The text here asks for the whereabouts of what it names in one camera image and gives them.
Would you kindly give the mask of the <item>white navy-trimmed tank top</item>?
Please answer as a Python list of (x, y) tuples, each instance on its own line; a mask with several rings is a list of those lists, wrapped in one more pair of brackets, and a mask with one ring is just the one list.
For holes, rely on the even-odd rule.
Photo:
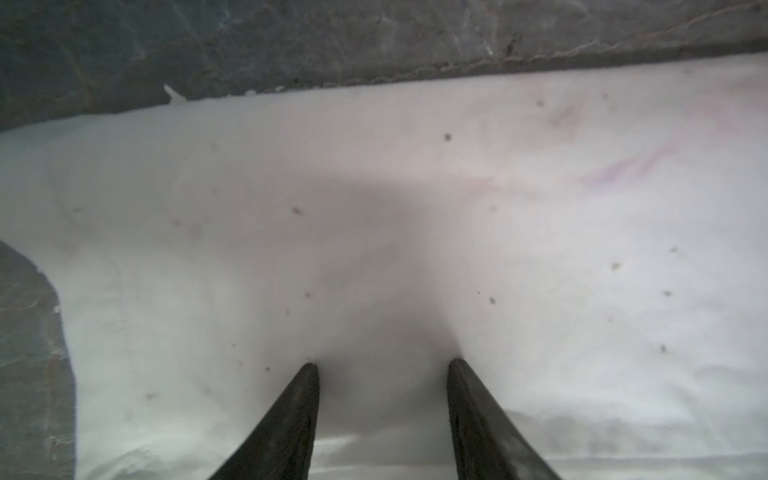
[(1, 137), (79, 479), (202, 479), (307, 361), (315, 479), (452, 479), (465, 358), (566, 479), (767, 475), (767, 58), (186, 101)]

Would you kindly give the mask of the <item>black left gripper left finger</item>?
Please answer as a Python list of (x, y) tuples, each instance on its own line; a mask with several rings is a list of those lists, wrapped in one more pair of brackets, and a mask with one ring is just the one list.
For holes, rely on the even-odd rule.
[(211, 480), (305, 480), (320, 402), (318, 366), (304, 364)]

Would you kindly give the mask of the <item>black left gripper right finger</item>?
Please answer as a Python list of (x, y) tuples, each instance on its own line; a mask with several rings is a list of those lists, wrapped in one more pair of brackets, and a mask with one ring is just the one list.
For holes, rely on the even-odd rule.
[(449, 363), (447, 400), (460, 479), (560, 479), (461, 358)]

